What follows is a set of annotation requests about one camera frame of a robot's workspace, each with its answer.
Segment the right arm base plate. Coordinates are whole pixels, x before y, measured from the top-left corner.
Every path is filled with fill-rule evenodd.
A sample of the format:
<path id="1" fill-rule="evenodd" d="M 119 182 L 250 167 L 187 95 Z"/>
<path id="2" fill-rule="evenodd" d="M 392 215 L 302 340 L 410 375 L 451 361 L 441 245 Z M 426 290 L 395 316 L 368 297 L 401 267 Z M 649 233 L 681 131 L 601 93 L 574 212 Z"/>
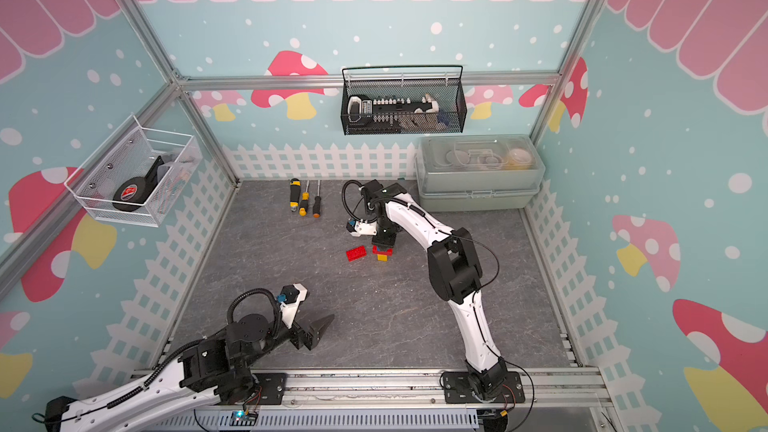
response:
<path id="1" fill-rule="evenodd" d="M 487 377 L 464 371 L 444 371 L 439 378 L 448 404 L 498 403 L 520 405 L 526 402 L 520 374 L 507 372 L 504 378 Z"/>

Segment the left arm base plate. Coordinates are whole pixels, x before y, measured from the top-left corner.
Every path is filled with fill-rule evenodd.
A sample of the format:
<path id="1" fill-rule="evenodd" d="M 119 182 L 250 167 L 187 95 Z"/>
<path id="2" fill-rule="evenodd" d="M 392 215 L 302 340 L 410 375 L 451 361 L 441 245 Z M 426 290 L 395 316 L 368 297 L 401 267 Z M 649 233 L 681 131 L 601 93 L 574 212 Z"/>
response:
<path id="1" fill-rule="evenodd" d="M 240 378 L 228 378 L 217 386 L 214 393 L 221 404 L 240 405 L 281 405 L 286 392 L 286 373 L 250 373 Z"/>

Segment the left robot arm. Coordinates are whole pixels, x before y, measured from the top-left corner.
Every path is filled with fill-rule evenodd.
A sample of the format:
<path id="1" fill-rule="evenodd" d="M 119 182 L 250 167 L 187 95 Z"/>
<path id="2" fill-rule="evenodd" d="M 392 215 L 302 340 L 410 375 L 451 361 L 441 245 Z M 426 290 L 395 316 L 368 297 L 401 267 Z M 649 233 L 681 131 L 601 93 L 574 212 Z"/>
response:
<path id="1" fill-rule="evenodd" d="M 205 405 L 235 405 L 247 414 L 278 404 L 285 374 L 256 373 L 253 366 L 284 343 L 318 345 L 335 317 L 301 324 L 297 315 L 307 297 L 301 284 L 279 294 L 247 290 L 230 303 L 222 329 L 178 347 L 148 375 L 88 399 L 57 397 L 32 419 L 49 431 L 140 431 Z"/>

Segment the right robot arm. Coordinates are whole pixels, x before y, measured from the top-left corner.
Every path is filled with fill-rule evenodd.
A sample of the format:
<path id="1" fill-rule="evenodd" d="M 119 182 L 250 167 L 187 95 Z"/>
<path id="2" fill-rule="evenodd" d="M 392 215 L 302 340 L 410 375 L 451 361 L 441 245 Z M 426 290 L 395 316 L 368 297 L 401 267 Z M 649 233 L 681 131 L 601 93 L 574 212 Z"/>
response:
<path id="1" fill-rule="evenodd" d="M 389 250 L 397 234 L 408 233 L 426 253 L 428 277 L 436 295 L 451 308 L 464 348 L 468 383 L 482 402 L 495 399 L 505 390 L 508 362 L 496 346 L 485 316 L 482 266 L 474 240 L 464 228 L 443 224 L 423 209 L 398 183 L 377 180 L 365 184 L 344 182 L 341 204 L 355 223 L 357 233 L 365 226 L 372 245 Z"/>

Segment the red lego brick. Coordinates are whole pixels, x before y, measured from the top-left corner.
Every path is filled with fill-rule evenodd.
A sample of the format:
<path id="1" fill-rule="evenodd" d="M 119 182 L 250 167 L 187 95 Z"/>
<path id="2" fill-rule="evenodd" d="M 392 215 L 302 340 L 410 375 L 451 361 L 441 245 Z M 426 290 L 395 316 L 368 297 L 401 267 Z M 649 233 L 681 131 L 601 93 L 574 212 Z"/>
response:
<path id="1" fill-rule="evenodd" d="M 372 246 L 372 252 L 374 254 L 376 254 L 376 255 L 378 255 L 378 254 L 387 255 L 388 257 L 391 257 L 393 255 L 393 249 L 392 248 L 384 249 L 384 248 L 379 248 L 376 245 Z"/>
<path id="2" fill-rule="evenodd" d="M 347 260 L 353 262 L 359 260 L 367 255 L 366 248 L 364 246 L 358 246 L 353 249 L 349 249 L 345 252 Z"/>

